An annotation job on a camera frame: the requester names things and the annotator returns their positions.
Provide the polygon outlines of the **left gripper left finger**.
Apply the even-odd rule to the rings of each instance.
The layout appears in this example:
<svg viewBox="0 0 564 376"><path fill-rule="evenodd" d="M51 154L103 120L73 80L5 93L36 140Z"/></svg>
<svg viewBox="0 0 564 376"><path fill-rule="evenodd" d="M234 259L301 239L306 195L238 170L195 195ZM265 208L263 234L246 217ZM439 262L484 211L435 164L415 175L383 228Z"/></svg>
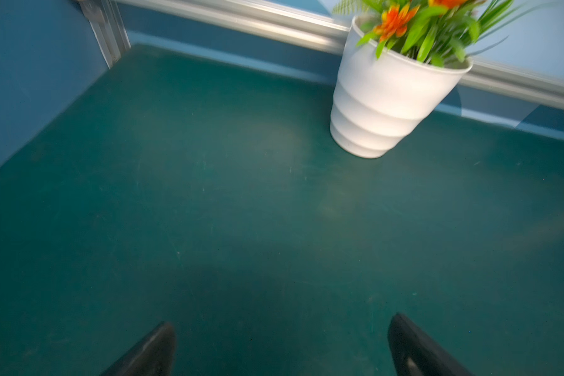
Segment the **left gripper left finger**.
<svg viewBox="0 0 564 376"><path fill-rule="evenodd" d="M174 327L168 322L161 322L101 376L170 375L175 349Z"/></svg>

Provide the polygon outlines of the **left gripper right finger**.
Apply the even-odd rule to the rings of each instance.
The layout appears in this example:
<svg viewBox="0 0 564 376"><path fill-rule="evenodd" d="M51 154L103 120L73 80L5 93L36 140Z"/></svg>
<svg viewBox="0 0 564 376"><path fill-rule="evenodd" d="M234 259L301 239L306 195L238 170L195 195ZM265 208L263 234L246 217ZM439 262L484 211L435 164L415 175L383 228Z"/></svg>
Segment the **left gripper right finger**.
<svg viewBox="0 0 564 376"><path fill-rule="evenodd" d="M392 317L387 339L397 375L473 375L403 313Z"/></svg>

